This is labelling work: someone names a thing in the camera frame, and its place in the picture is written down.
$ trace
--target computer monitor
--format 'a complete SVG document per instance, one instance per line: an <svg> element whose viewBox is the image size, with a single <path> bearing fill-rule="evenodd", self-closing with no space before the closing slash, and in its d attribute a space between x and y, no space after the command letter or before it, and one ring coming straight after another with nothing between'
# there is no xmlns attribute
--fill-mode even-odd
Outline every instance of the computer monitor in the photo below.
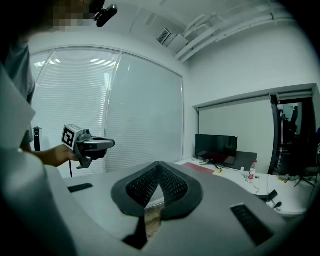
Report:
<svg viewBox="0 0 320 256"><path fill-rule="evenodd" d="M234 165L238 137L220 135L195 135L195 155L219 164Z"/></svg>

